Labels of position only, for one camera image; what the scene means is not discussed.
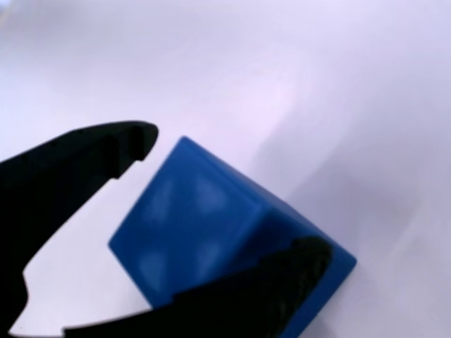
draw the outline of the blue cube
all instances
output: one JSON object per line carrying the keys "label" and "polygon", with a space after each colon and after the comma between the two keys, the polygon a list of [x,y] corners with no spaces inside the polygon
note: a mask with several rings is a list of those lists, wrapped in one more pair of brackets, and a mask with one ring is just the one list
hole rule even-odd
{"label": "blue cube", "polygon": [[158,308],[177,293],[250,268],[311,235],[333,246],[333,259],[282,338],[299,336],[356,259],[284,201],[183,137],[109,246]]}

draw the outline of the white background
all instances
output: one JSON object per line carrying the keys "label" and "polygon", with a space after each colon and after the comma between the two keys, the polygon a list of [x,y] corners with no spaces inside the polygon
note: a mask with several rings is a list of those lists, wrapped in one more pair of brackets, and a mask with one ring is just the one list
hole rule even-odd
{"label": "white background", "polygon": [[106,243],[186,134],[359,259],[304,338],[451,335],[449,0],[17,0],[8,12],[0,160],[97,123],[161,130],[33,258],[12,332],[148,308]]}

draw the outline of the cube face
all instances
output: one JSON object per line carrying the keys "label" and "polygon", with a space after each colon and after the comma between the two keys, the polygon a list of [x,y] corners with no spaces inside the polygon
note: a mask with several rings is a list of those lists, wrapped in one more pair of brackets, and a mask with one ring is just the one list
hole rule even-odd
{"label": "cube face", "polygon": [[154,307],[220,277],[268,208],[221,169],[182,138],[110,241]]}
{"label": "cube face", "polygon": [[299,336],[357,261],[285,202],[182,138],[110,247],[158,308],[178,292],[250,268],[293,239],[311,235],[332,245],[333,259],[282,338]]}

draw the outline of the white table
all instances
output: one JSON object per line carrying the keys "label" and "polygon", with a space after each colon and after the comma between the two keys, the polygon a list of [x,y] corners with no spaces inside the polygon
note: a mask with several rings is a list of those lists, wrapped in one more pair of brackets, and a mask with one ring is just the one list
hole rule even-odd
{"label": "white table", "polygon": [[359,259],[303,337],[449,337],[450,18],[446,0],[14,2],[0,160],[116,120],[161,136],[33,258],[12,332],[148,308],[106,243],[186,134]]}

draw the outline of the white surface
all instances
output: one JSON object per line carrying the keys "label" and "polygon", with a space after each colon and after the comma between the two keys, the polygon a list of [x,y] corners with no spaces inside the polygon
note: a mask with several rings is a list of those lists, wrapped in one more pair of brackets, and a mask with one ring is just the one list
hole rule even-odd
{"label": "white surface", "polygon": [[106,243],[187,134],[357,255],[303,337],[449,337],[450,18],[447,0],[15,2],[0,159],[115,120],[161,136],[29,264],[12,332],[147,308]]}

